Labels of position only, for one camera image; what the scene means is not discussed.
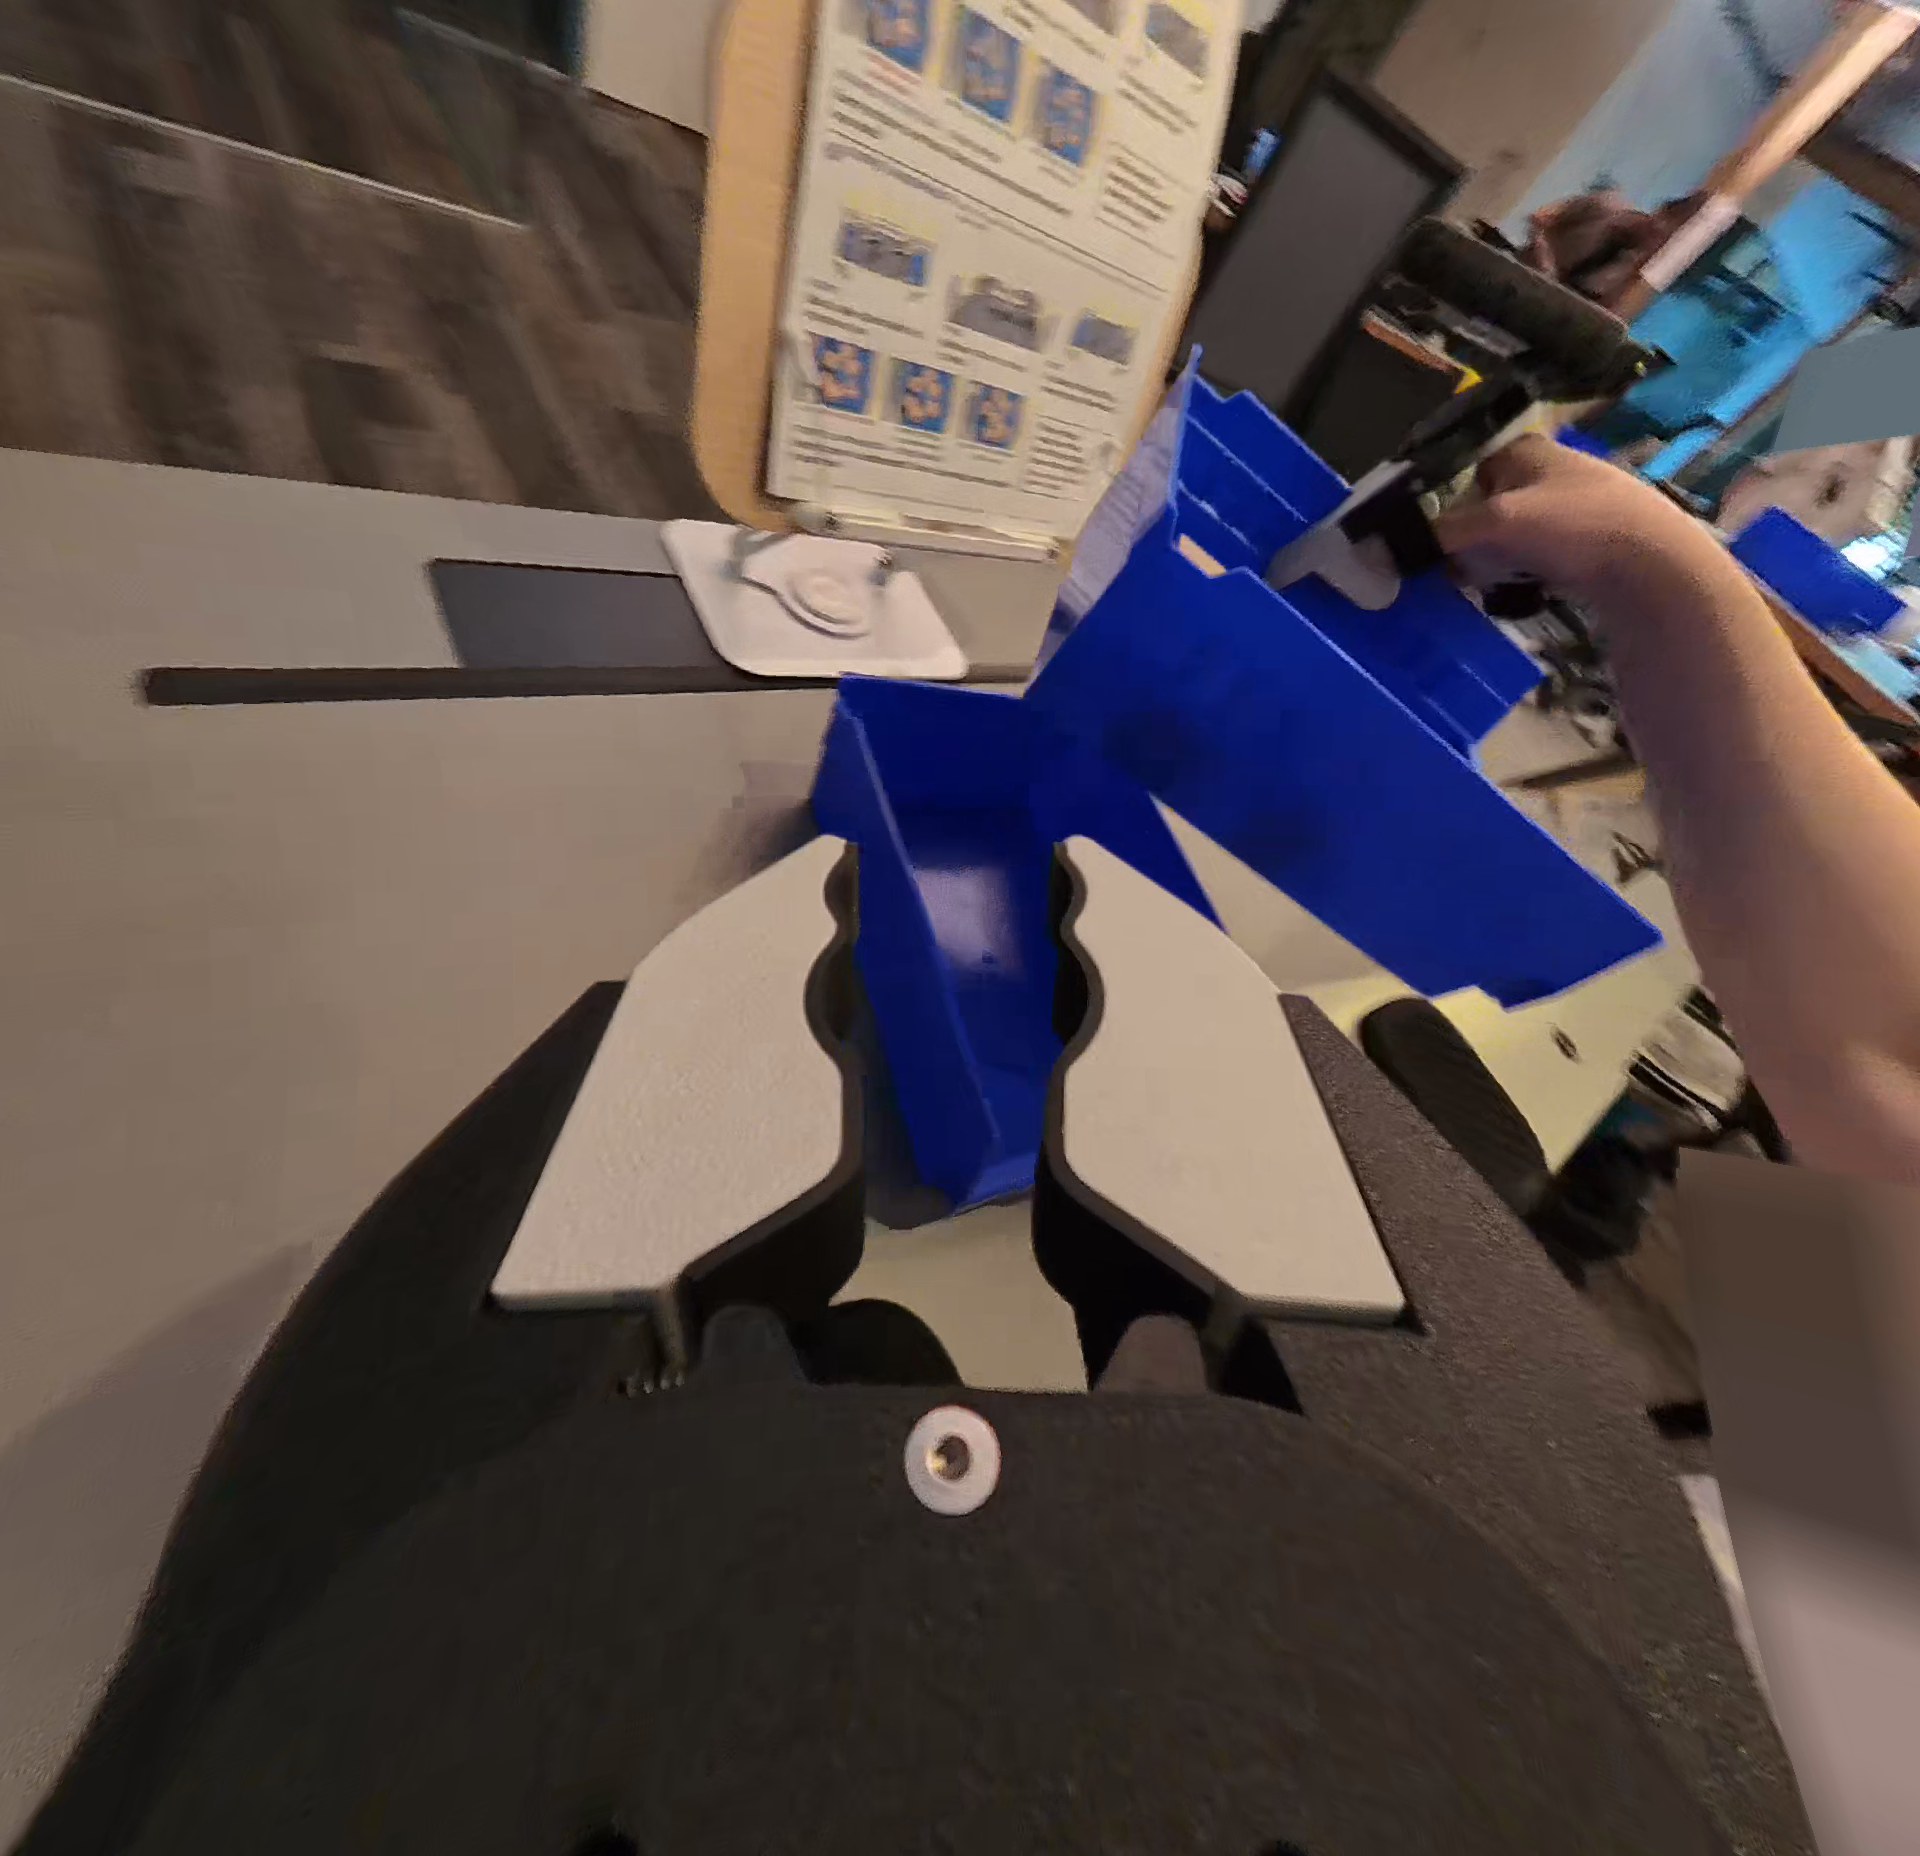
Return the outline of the wooden backing board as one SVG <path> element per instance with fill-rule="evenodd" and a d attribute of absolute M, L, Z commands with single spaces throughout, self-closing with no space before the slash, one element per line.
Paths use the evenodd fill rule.
<path fill-rule="evenodd" d="M 813 0 L 727 0 L 707 56 L 689 447 L 724 516 L 774 535 L 791 527 L 764 491 L 764 453 L 811 38 Z"/>

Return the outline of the person's right hand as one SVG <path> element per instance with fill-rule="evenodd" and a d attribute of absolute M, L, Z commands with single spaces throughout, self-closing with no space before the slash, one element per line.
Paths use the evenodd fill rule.
<path fill-rule="evenodd" d="M 1620 644 L 1751 600 L 1749 576 L 1673 500 L 1542 433 L 1493 451 L 1434 535 L 1464 580 L 1487 591 L 1527 576 Z"/>

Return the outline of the person's right forearm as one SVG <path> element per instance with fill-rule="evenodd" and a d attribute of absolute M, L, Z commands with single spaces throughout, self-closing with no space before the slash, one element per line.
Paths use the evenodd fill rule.
<path fill-rule="evenodd" d="M 1802 1164 L 1918 1182 L 1918 813 L 1716 536 L 1596 607 L 1684 936 Z"/>

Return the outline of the blue plastic bin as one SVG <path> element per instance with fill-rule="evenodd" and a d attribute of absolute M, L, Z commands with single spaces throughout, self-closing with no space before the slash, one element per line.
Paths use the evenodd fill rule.
<path fill-rule="evenodd" d="M 1029 1193 L 1060 1053 L 1056 845 L 1082 835 L 1218 925 L 1144 787 L 1036 707 L 845 676 L 813 791 L 858 867 L 856 967 L 918 1178 L 956 1211 Z"/>
<path fill-rule="evenodd" d="M 1727 547 L 1764 589 L 1820 635 L 1909 644 L 1916 600 L 1882 585 L 1782 507 L 1767 507 Z"/>
<path fill-rule="evenodd" d="M 1522 1007 L 1656 951 L 1482 769 L 1540 664 L 1434 558 L 1380 605 L 1329 584 L 1351 487 L 1198 360 L 1089 515 L 1027 702 L 1427 996 Z"/>

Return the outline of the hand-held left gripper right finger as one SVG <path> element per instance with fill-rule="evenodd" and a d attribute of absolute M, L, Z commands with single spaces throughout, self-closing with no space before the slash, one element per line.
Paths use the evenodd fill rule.
<path fill-rule="evenodd" d="M 1267 1322 L 1411 1322 L 1284 994 L 1218 924 L 1116 856 L 1056 845 L 1054 1025 L 1031 1240 L 1091 1382 L 1144 1318 L 1213 1382 Z"/>

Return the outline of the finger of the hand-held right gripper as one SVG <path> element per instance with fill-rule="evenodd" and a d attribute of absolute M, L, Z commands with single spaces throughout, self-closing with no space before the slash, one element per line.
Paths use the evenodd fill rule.
<path fill-rule="evenodd" d="M 1318 582 L 1364 613 L 1384 613 L 1413 573 L 1413 518 L 1329 520 L 1298 536 L 1269 562 L 1269 589 Z"/>

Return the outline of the white instruction poster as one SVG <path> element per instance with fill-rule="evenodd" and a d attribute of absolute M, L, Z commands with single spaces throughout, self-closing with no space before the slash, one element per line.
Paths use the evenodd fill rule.
<path fill-rule="evenodd" d="M 765 495 L 1064 547 L 1185 322 L 1244 0 L 809 0 Z"/>

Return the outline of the dark rectangular mat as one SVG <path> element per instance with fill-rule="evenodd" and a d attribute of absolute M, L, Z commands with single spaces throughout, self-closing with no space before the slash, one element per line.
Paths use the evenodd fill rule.
<path fill-rule="evenodd" d="M 467 669 L 731 673 L 673 571 L 440 558 L 425 580 Z"/>

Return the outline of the dark monitor screen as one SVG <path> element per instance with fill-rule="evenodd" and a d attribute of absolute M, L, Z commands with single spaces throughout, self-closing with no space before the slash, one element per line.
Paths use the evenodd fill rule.
<path fill-rule="evenodd" d="M 1318 73 L 1202 262 L 1178 355 L 1300 427 L 1411 227 L 1467 180 L 1373 87 Z"/>

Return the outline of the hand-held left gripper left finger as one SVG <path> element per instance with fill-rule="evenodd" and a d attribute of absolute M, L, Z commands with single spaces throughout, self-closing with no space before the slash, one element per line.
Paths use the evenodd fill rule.
<path fill-rule="evenodd" d="M 865 1240 L 856 936 L 856 849 L 820 836 L 636 964 L 498 1262 L 498 1309 L 638 1314 L 684 1373 L 725 1309 L 833 1304 Z"/>

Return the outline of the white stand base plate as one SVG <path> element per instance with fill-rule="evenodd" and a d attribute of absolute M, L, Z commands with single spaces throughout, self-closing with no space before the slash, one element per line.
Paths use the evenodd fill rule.
<path fill-rule="evenodd" d="M 756 680 L 958 684 L 971 669 L 889 547 L 698 520 L 658 538 L 714 653 Z"/>

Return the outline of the wooden beam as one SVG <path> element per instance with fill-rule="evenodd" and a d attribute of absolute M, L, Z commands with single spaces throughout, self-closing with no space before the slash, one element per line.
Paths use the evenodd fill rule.
<path fill-rule="evenodd" d="M 1916 35 L 1914 9 L 1873 0 L 1836 0 L 1836 15 L 1816 47 L 1774 93 L 1744 138 L 1714 164 L 1693 193 L 1693 211 L 1656 251 L 1644 260 L 1636 278 L 1640 313 L 1653 296 L 1667 291 L 1740 216 L 1749 198 L 1789 166 Z"/>

